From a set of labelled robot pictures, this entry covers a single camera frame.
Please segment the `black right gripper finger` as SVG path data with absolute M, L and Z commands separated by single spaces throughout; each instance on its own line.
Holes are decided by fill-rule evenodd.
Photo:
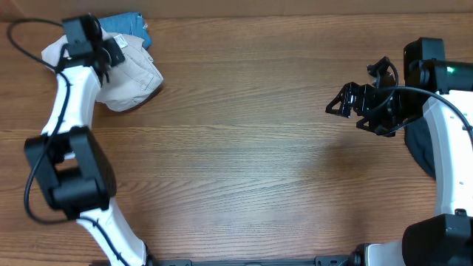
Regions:
M 346 83 L 337 96 L 326 106 L 328 114 L 350 118 L 360 86 L 354 82 Z
M 375 64 L 367 65 L 368 74 L 374 78 L 372 85 L 378 89 L 383 87 L 397 86 L 399 74 L 390 59 L 384 56 Z

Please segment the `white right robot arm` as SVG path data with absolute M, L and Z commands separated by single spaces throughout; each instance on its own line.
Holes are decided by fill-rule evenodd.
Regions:
M 360 116 L 357 127 L 393 136 L 417 120 L 426 121 L 436 181 L 435 215 L 410 225 L 402 239 L 361 245 L 348 265 L 472 264 L 472 65 L 440 56 L 404 59 L 398 74 L 382 79 L 388 58 L 367 67 L 371 85 L 347 83 L 327 105 L 329 114 Z

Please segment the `beige cotton shorts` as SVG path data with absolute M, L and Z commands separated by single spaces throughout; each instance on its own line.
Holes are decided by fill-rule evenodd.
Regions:
M 145 40 L 122 33 L 103 34 L 119 44 L 125 61 L 110 69 L 110 82 L 104 83 L 96 101 L 114 112 L 126 112 L 145 104 L 159 92 L 163 76 L 154 59 L 143 47 Z

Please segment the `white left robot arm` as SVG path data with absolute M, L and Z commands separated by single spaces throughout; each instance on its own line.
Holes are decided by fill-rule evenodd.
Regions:
M 87 230 L 110 265 L 155 265 L 118 206 L 115 173 L 91 130 L 97 96 L 126 62 L 121 43 L 62 38 L 42 62 L 55 73 L 58 91 L 41 134 L 24 144 L 32 170 L 25 191 L 37 182 L 48 206 Z

